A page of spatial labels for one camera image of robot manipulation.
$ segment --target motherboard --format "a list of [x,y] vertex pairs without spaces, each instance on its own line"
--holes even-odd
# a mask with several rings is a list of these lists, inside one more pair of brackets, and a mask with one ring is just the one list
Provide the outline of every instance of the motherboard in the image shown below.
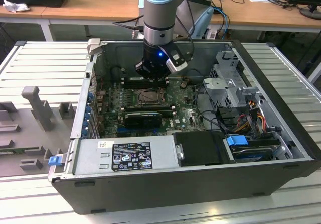
[[105,138],[171,135],[205,130],[195,106],[195,85],[167,80],[158,88],[114,83],[105,92]]

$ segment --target blue latch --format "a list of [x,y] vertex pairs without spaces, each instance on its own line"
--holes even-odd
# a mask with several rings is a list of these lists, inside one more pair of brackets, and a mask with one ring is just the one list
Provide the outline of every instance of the blue latch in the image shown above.
[[229,146],[231,145],[248,145],[247,139],[244,135],[230,135],[226,138]]
[[94,98],[94,94],[91,93],[91,92],[89,92],[89,93],[88,93],[88,98],[89,98],[90,100],[92,100],[92,99]]
[[92,108],[90,106],[86,106],[86,111],[87,112],[91,112],[92,111]]
[[89,122],[88,122],[88,121],[83,121],[83,122],[82,122],[82,125],[85,126],[85,127],[88,127]]
[[88,130],[87,130],[87,129],[82,129],[82,130],[81,130],[81,133],[82,133],[83,135],[87,135],[87,134],[88,134]]
[[49,158],[48,164],[52,165],[62,165],[62,156],[52,156]]

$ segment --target blue cable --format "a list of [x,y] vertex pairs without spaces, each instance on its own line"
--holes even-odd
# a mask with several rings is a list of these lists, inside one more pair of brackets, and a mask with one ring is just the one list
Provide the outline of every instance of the blue cable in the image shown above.
[[227,32],[227,28],[228,28],[226,15],[220,9],[218,9],[216,7],[213,7],[213,8],[214,8],[214,10],[218,11],[224,17],[224,20],[225,20],[225,31],[224,31],[223,36],[222,36],[222,39],[224,39],[224,36],[225,36],[225,34]]

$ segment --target warning label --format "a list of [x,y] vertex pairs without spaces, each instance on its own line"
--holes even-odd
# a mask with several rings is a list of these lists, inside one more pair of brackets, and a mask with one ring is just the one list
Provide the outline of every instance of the warning label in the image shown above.
[[150,142],[114,144],[111,169],[113,171],[152,169]]

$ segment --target black robot arm segment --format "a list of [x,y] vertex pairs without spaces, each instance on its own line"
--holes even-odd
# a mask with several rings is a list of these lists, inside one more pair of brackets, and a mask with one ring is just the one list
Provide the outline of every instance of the black robot arm segment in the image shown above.
[[144,55],[136,71],[159,80],[187,67],[191,56],[173,42],[177,7],[183,0],[144,0]]

